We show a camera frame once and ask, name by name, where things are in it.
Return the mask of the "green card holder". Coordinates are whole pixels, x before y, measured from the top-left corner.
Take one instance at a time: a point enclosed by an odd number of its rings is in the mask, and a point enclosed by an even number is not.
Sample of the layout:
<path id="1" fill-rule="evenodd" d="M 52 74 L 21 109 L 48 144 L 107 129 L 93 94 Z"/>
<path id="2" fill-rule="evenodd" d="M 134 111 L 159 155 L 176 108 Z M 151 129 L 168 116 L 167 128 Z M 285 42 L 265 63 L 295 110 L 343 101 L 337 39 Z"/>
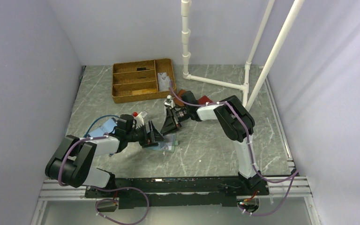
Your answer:
<path id="1" fill-rule="evenodd" d="M 164 136 L 164 142 L 159 142 L 157 146 L 145 147 L 147 150 L 174 152 L 175 147 L 179 145 L 177 134 L 168 134 Z"/>

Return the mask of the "orange credit card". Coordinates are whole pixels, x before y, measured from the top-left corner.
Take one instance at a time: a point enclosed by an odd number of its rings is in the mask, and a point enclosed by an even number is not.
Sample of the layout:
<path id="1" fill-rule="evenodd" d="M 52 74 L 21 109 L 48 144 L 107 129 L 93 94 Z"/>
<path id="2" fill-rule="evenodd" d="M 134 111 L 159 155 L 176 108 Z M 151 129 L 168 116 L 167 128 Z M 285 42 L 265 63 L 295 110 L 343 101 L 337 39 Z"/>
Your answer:
<path id="1" fill-rule="evenodd" d="M 152 93 L 157 93 L 158 91 L 156 89 L 143 89 L 141 90 L 142 94 L 152 94 Z"/>

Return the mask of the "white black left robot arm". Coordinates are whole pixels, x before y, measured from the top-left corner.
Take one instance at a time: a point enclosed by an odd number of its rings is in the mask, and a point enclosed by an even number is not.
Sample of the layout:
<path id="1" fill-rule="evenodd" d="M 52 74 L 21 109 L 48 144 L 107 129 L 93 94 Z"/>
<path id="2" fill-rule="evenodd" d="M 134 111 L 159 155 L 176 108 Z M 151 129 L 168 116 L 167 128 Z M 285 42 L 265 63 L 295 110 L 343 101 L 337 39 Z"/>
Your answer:
<path id="1" fill-rule="evenodd" d="M 129 143 L 139 143 L 142 148 L 147 148 L 158 146 L 165 140 L 152 121 L 137 127 L 133 115 L 123 114 L 115 119 L 115 123 L 113 130 L 102 136 L 65 136 L 48 161 L 45 175 L 57 180 L 61 186 L 92 186 L 103 196 L 112 196 L 116 190 L 114 174 L 93 167 L 94 157 L 120 153 Z"/>

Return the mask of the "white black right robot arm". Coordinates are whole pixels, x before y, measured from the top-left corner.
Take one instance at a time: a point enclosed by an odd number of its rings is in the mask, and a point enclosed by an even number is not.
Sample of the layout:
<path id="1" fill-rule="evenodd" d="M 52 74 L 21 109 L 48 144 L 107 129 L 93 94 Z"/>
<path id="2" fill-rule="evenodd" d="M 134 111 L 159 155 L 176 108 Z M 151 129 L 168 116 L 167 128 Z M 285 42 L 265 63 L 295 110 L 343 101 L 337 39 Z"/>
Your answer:
<path id="1" fill-rule="evenodd" d="M 233 141 L 238 157 L 240 190 L 250 195 L 257 190 L 261 179 L 255 165 L 254 150 L 251 146 L 255 120 L 235 95 L 219 102 L 207 101 L 199 103 L 191 91 L 185 91 L 181 96 L 167 96 L 164 101 L 165 121 L 161 134 L 168 135 L 177 132 L 181 123 L 193 121 L 216 120 L 223 132 Z"/>

